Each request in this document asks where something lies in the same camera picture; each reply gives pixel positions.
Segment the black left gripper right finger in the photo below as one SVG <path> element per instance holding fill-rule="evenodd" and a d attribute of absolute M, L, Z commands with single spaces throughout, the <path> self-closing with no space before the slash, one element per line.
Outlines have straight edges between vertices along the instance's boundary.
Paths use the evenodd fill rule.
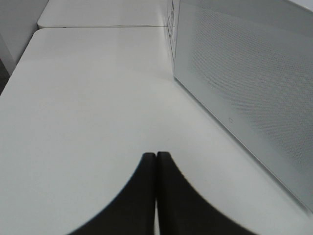
<path fill-rule="evenodd" d="M 156 200 L 162 235 L 250 235 L 199 195 L 168 152 L 156 156 Z"/>

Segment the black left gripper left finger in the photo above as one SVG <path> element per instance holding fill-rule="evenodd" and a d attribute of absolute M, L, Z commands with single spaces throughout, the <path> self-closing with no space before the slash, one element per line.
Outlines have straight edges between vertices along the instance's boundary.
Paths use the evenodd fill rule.
<path fill-rule="evenodd" d="M 156 203 L 156 155 L 144 153 L 119 194 L 72 235 L 153 235 Z"/>

